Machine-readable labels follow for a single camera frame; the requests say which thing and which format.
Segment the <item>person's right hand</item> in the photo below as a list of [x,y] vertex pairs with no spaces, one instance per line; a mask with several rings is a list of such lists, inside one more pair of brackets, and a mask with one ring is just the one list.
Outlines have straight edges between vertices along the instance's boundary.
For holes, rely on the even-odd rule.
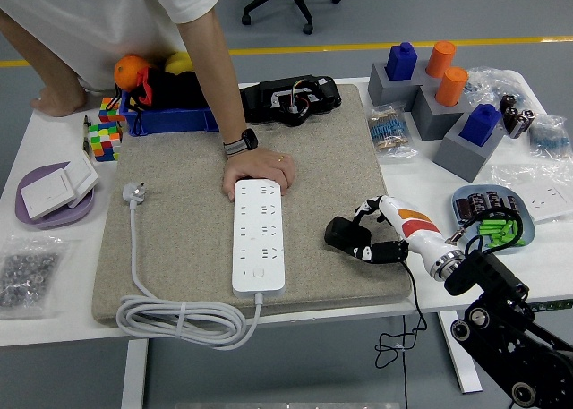
[[86,92],[82,87],[72,89],[56,89],[44,87],[38,98],[33,98],[30,105],[33,109],[53,117],[64,117],[82,108],[87,101]]

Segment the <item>person's left hand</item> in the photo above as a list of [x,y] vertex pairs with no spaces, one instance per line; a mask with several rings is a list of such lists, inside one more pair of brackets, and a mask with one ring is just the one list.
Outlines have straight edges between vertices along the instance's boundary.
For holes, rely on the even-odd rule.
[[257,148],[246,150],[227,159],[222,179],[223,193],[235,200],[235,185],[244,178],[269,179],[285,194],[295,181],[295,161],[287,153]]

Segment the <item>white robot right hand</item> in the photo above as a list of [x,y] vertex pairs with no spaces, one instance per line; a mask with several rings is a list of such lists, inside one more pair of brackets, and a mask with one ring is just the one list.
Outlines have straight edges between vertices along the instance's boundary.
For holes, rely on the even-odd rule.
[[451,261],[460,256],[456,245],[446,242],[437,226],[415,206],[388,195],[367,199],[355,209],[354,221],[376,211],[387,220],[397,234],[408,243],[410,251],[420,254],[426,271],[440,280],[440,273]]

